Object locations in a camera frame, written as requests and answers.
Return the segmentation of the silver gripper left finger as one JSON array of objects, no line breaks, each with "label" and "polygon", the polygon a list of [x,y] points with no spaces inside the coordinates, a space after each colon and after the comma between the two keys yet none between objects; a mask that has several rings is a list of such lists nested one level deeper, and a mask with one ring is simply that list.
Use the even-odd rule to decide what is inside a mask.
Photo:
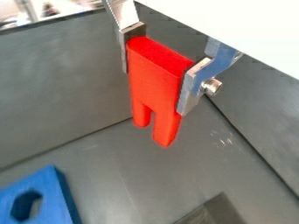
[{"label": "silver gripper left finger", "polygon": [[127,41],[146,35],[146,24],[139,20],[134,0],[101,0],[113,21],[122,50],[123,71],[127,73]]}]

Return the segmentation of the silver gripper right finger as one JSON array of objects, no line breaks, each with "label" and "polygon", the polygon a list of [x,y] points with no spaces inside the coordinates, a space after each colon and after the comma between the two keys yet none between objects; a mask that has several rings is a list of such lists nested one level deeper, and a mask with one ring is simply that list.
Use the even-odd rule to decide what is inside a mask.
[{"label": "silver gripper right finger", "polygon": [[208,38],[206,57],[186,71],[176,112],[186,116],[199,103],[202,95],[214,96],[222,87],[216,76],[224,72],[243,56],[243,52],[226,45],[215,38]]}]

